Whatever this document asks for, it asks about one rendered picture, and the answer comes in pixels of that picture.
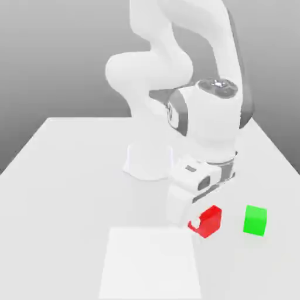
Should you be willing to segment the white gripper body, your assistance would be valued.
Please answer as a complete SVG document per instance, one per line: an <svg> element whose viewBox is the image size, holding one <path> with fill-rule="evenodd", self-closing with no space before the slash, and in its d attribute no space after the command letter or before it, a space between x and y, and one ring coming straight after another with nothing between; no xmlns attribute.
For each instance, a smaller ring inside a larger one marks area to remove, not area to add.
<svg viewBox="0 0 300 300"><path fill-rule="evenodd" d="M221 184L213 185L204 192L194 194L176 184L171 184L166 199L166 219L178 227L187 227L206 209L213 205L213 193Z"/></svg>

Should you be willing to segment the small red cube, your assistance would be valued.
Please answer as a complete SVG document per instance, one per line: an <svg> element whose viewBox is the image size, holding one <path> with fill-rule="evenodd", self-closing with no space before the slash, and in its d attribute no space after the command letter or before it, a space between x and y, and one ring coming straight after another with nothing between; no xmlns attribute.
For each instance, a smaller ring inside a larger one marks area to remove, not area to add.
<svg viewBox="0 0 300 300"><path fill-rule="evenodd" d="M191 229L191 231L197 233L203 238L207 238L220 228L221 216L221 208L213 205L203 213L201 213L200 216L198 216L201 220L200 227L198 229Z"/></svg>

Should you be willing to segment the small green cube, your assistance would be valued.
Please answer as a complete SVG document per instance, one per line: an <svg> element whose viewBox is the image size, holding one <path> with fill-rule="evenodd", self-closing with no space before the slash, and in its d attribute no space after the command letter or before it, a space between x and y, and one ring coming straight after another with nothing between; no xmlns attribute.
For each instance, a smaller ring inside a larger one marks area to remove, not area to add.
<svg viewBox="0 0 300 300"><path fill-rule="evenodd" d="M267 209L247 205L243 232L256 236L264 236L267 225Z"/></svg>

